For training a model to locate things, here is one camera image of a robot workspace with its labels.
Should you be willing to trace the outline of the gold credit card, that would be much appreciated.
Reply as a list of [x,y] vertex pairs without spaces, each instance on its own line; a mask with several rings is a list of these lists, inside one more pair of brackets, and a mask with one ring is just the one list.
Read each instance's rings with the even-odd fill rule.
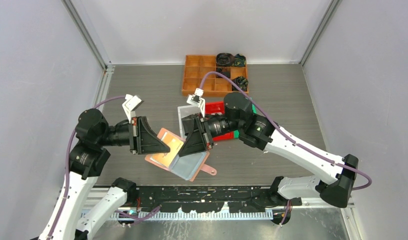
[[162,128],[157,135],[160,140],[169,147],[169,152],[151,154],[149,160],[158,166],[169,168],[184,145],[181,137]]

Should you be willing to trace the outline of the tan leather card holder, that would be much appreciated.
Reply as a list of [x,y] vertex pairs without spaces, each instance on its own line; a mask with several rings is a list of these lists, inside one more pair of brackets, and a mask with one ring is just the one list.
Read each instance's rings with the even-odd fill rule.
[[190,182],[195,180],[200,171],[212,176],[218,173],[214,167],[206,164],[209,151],[179,156],[185,143],[183,138],[165,128],[160,129],[157,137],[169,146],[170,152],[148,154],[144,158],[147,162]]

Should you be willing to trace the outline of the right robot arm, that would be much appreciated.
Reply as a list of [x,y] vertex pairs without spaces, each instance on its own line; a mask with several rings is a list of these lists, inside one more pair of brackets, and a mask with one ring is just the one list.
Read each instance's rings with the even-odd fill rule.
[[200,111],[182,119],[186,139],[180,157],[208,151],[214,138],[236,131],[245,145],[282,156],[311,172],[308,177],[276,177],[269,190],[276,206],[295,198],[316,197],[337,208],[348,205],[359,163],[354,155],[330,154],[295,137],[267,116],[255,113],[252,100],[240,92],[224,97],[222,114],[207,115],[205,100],[198,93],[189,95],[187,103]]

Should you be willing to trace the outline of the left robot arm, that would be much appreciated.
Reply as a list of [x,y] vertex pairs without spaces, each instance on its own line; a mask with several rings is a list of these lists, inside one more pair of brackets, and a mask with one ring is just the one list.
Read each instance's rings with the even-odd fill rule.
[[125,205],[138,200],[135,182],[117,178],[105,197],[81,216],[88,195],[101,175],[111,154],[107,146],[128,146],[133,154],[168,153],[170,148],[158,139],[145,116],[131,117],[110,126],[102,112],[91,108],[78,118],[78,139],[68,150],[68,176],[64,178],[57,205],[39,240],[91,240],[101,226]]

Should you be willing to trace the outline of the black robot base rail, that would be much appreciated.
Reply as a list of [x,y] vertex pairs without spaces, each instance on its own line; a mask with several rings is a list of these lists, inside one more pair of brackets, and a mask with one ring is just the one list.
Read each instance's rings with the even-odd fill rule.
[[142,185],[135,193],[119,209],[122,223],[154,212],[151,221],[268,219],[286,224],[292,209],[303,204],[299,197],[279,200],[273,187],[256,185]]

